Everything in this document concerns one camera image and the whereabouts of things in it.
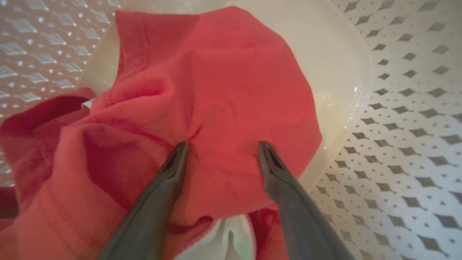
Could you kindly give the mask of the white perforated laundry basket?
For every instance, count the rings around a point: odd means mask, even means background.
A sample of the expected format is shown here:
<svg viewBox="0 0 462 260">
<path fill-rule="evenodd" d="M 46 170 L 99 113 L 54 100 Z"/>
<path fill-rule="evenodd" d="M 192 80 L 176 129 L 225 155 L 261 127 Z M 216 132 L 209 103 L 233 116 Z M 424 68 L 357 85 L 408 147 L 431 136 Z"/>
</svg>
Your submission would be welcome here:
<svg viewBox="0 0 462 260">
<path fill-rule="evenodd" d="M 302 181 L 358 260 L 462 260 L 462 0 L 0 0 L 0 123 L 118 61 L 116 10 L 235 5 L 284 36 L 323 142 Z"/>
</svg>

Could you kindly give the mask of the white cloth piece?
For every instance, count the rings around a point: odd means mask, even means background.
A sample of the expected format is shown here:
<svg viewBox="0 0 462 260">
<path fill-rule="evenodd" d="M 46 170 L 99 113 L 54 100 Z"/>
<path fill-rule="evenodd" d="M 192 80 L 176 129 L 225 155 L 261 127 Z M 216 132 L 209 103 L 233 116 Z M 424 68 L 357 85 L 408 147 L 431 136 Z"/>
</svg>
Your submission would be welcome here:
<svg viewBox="0 0 462 260">
<path fill-rule="evenodd" d="M 218 219 L 173 260 L 256 260 L 256 238 L 246 214 Z"/>
</svg>

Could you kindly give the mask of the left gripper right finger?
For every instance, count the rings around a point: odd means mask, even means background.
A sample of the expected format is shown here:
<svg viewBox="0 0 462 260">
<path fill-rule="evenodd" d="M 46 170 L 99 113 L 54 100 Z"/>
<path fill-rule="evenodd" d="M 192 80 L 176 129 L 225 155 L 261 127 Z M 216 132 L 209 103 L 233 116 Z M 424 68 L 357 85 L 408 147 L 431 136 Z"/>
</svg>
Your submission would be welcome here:
<svg viewBox="0 0 462 260">
<path fill-rule="evenodd" d="M 261 141 L 258 164 L 276 203 L 290 260 L 355 260 L 273 146 Z"/>
</svg>

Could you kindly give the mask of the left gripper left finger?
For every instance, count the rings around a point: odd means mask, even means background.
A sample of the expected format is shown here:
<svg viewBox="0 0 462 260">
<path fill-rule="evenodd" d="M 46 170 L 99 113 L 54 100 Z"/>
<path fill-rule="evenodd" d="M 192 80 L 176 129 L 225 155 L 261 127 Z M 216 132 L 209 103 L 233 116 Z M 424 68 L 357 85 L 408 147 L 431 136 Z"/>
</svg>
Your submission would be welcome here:
<svg viewBox="0 0 462 260">
<path fill-rule="evenodd" d="M 111 234 L 97 260 L 162 260 L 169 218 L 183 192 L 189 144 L 179 143 Z"/>
</svg>

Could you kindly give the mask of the red cloth garment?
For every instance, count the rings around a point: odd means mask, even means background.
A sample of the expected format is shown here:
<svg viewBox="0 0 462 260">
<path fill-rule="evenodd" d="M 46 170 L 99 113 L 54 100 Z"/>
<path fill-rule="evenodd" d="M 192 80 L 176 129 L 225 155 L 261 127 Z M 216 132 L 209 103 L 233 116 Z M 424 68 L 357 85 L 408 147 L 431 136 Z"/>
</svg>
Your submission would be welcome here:
<svg viewBox="0 0 462 260">
<path fill-rule="evenodd" d="M 173 260 L 218 219 L 248 215 L 256 260 L 289 260 L 258 145 L 298 178 L 322 135 L 291 49 L 250 13 L 118 11 L 114 85 L 57 96 L 5 120 L 14 188 L 0 188 L 0 260 L 96 260 L 178 143 L 183 192 L 167 227 Z"/>
</svg>

